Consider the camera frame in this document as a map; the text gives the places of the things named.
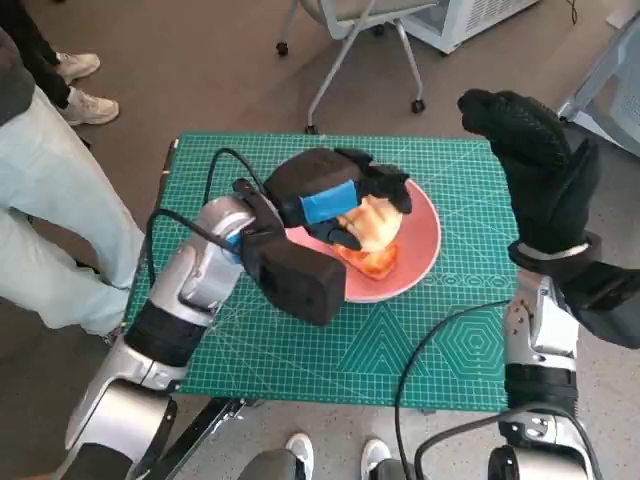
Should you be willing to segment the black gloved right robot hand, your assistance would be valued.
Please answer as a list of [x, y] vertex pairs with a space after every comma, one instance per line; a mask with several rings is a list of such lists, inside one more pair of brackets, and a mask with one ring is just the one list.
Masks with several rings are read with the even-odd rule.
[[457, 105], [464, 129], [489, 141], [505, 172], [519, 241], [547, 255], [585, 244], [597, 145], [571, 147], [552, 110], [512, 91], [470, 89]]

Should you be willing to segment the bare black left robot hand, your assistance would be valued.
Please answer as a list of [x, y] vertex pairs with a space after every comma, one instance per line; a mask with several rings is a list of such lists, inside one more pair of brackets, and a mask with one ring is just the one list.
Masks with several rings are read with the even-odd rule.
[[393, 214], [410, 214], [408, 179], [397, 166], [379, 164], [361, 150], [314, 148], [276, 168], [264, 191], [285, 227], [302, 227], [328, 245], [371, 252], [386, 248], [394, 236], [374, 245], [349, 224], [347, 215], [369, 197], [387, 201]]

